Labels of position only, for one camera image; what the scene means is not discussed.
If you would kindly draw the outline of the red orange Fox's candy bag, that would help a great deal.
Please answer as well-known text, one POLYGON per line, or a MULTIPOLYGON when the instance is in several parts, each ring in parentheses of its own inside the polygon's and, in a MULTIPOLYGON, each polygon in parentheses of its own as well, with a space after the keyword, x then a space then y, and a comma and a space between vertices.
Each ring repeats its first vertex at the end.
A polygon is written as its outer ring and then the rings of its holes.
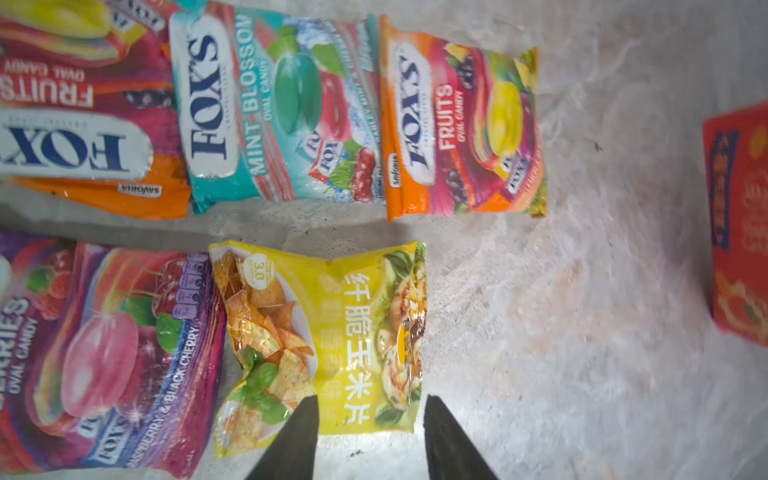
POLYGON ((174 1, 1 5, 1 176, 148 220, 191 189, 170 65, 174 1))

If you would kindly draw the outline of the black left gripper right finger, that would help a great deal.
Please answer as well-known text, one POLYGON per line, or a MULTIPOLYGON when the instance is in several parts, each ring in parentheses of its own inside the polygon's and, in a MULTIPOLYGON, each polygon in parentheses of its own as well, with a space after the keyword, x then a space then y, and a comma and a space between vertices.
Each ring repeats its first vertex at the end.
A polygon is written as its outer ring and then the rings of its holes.
POLYGON ((424 438, 431 480, 497 480, 448 407, 436 395, 426 399, 424 438))

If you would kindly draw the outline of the purple snack packet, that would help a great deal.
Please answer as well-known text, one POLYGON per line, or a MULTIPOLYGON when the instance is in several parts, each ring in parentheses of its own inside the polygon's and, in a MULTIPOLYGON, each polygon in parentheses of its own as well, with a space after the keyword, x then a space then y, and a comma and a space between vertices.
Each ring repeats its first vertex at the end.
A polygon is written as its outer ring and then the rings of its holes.
POLYGON ((203 252, 1 233, 1 470, 191 477, 225 315, 203 252))

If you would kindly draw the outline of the orange snack packet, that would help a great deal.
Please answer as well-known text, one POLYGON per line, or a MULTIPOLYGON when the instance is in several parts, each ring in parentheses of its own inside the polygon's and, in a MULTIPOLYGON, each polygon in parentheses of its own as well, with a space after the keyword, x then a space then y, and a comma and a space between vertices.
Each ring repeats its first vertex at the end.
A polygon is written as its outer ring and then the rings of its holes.
POLYGON ((538 50, 465 46, 401 31, 386 16, 377 26, 388 219, 545 216, 538 50))

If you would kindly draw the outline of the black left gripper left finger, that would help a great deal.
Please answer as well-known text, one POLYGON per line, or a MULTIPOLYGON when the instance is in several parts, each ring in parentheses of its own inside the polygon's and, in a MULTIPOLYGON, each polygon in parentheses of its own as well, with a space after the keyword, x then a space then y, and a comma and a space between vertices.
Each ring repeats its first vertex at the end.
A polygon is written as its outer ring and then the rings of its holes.
POLYGON ((312 480, 318 431, 318 397, 306 397, 246 479, 312 480))

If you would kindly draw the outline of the yellow green snack packet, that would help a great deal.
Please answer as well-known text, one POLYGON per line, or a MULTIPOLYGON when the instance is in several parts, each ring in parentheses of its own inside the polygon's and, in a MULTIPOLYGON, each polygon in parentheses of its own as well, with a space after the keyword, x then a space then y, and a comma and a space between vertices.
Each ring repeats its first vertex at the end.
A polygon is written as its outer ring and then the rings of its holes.
POLYGON ((308 397, 323 435, 413 431, 424 243, 325 260, 226 241, 209 255, 243 371, 217 414, 217 457, 268 446, 308 397))

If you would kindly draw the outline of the red paper gift bag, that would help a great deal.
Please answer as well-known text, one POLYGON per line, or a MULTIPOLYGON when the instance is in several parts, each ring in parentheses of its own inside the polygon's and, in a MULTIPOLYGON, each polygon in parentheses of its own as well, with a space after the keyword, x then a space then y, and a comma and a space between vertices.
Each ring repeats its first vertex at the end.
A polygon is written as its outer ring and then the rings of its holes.
POLYGON ((719 328, 767 345, 767 103, 703 124, 719 328))

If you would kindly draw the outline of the teal snack packet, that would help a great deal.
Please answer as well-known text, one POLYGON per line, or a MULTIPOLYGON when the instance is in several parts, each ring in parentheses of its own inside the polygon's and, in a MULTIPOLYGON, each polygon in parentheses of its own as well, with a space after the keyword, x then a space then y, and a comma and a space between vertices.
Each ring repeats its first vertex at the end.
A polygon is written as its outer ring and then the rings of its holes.
POLYGON ((192 205, 380 203, 378 29, 214 1, 169 21, 192 205))

